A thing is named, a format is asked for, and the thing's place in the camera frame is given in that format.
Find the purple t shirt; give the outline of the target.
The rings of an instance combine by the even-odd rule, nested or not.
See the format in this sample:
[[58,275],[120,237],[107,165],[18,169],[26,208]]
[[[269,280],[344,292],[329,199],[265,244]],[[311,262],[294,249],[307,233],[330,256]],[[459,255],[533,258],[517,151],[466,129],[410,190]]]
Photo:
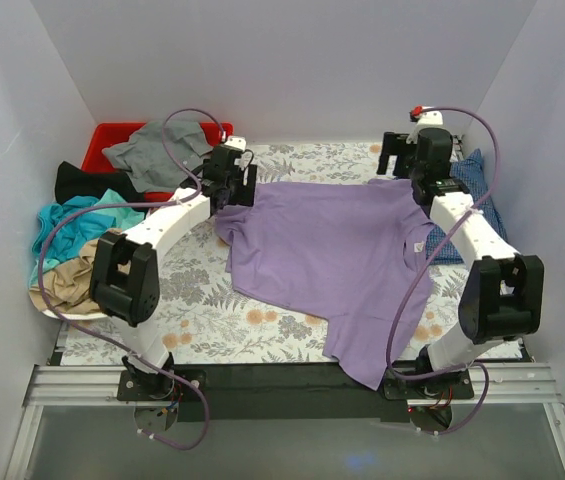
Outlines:
[[324,355],[370,389],[404,352],[426,309],[428,277],[397,311],[426,261],[431,229],[407,180],[260,184],[253,206],[215,216],[230,247],[233,288],[325,319]]

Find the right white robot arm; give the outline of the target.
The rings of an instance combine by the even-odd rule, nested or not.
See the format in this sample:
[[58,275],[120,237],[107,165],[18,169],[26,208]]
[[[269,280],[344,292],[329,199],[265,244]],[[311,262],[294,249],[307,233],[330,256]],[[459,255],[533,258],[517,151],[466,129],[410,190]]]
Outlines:
[[453,150],[451,134],[441,127],[383,135],[378,174],[391,171],[410,181],[416,203],[449,234],[469,269],[457,323],[423,347],[405,372],[387,369],[378,388],[387,399],[468,389],[467,369],[479,356],[540,326],[544,264],[509,245],[475,207],[468,187],[450,174]]

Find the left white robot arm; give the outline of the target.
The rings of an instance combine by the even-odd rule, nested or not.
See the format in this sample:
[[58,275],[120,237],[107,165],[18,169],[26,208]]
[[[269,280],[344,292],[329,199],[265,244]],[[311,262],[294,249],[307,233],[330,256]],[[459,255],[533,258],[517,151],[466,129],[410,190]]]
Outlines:
[[253,205],[257,166],[243,159],[250,152],[244,138],[228,137],[194,171],[200,192],[189,178],[172,195],[170,206],[158,208],[121,234],[105,233],[98,240],[90,297],[130,349],[123,364],[133,385],[152,399],[167,398],[175,386],[168,370],[174,366],[173,357],[152,320],[160,300],[159,267],[166,253],[198,224],[228,205]]

